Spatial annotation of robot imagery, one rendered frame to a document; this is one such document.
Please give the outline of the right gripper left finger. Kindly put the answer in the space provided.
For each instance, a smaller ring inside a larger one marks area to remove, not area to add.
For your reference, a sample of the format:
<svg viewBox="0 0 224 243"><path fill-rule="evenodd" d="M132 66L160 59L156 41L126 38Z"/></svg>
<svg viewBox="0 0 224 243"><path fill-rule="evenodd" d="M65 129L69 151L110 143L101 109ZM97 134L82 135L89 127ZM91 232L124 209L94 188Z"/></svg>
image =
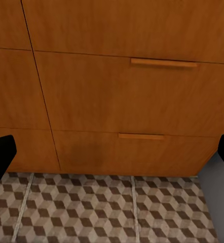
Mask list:
<svg viewBox="0 0 224 243"><path fill-rule="evenodd" d="M0 137L0 180L17 153L13 135Z"/></svg>

